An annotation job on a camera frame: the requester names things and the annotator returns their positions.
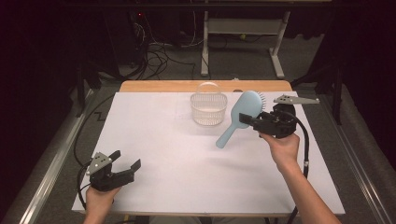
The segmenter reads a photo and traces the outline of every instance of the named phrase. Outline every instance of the white paper sheet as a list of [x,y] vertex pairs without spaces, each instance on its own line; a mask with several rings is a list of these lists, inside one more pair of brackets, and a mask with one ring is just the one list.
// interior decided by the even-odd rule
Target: white paper sheet
[[[266,92],[266,109],[286,93]],[[135,182],[124,186],[112,206],[113,212],[146,215],[286,215],[294,202],[276,169],[266,142],[251,127],[237,129],[225,148],[215,143],[231,124],[230,112],[241,92],[226,92],[224,121],[213,127],[195,123],[191,117],[193,92],[117,93],[95,152],[106,155],[120,150],[113,172],[128,169],[141,159]],[[344,214],[326,164],[318,150],[304,111],[297,117],[310,135],[308,179],[335,214]],[[298,161],[304,159],[304,135]],[[89,182],[88,177],[83,185]],[[78,197],[72,208],[83,211]]]

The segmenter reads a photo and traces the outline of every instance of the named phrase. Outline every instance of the person's wrist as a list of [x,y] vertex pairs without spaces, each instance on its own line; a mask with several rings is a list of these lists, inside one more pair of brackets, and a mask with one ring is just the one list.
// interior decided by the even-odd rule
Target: person's wrist
[[301,174],[300,166],[297,162],[289,162],[287,164],[278,165],[277,169],[283,176]]
[[102,224],[105,221],[105,217],[106,216],[98,216],[87,213],[87,215],[85,216],[84,224]]

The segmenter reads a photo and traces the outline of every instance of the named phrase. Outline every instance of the clear plastic basket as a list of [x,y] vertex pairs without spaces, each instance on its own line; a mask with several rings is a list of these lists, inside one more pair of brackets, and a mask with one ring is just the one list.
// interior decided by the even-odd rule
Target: clear plastic basket
[[[215,87],[216,91],[205,91],[204,88]],[[227,108],[227,96],[221,93],[220,87],[214,82],[204,82],[197,87],[191,96],[192,118],[195,122],[210,126],[220,124],[224,120]]]

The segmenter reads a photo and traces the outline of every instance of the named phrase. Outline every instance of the table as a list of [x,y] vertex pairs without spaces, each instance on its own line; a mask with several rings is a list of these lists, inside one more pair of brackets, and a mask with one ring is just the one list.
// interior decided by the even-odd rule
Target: table
[[[215,142],[231,122],[230,111],[241,94],[234,90],[266,91],[268,110],[274,104],[271,98],[296,93],[282,80],[214,81],[227,95],[229,106],[220,125],[203,127],[192,121],[189,104],[191,94],[202,82],[122,84],[95,152],[109,155],[120,150],[121,157],[113,162],[113,172],[129,168],[138,159],[142,167],[135,174],[135,182],[117,195],[112,212],[136,216],[288,216],[294,202],[268,146],[257,133],[251,128],[236,130],[223,149],[217,148]],[[300,105],[295,107],[311,136],[308,179],[335,214],[344,214],[304,111]],[[78,198],[72,209],[83,212]]]

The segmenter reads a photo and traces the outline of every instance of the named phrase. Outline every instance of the forearm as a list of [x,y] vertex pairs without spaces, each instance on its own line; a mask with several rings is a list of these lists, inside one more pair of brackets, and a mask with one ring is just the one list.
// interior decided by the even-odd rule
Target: forearm
[[295,164],[282,172],[304,224],[340,223]]
[[93,215],[90,215],[90,214],[87,214],[86,216],[85,216],[85,219],[84,219],[84,223],[83,224],[102,224],[102,223],[104,223],[105,222],[105,219],[106,219],[106,215],[104,215],[104,216],[102,216],[102,215],[96,215],[96,214],[93,214]]

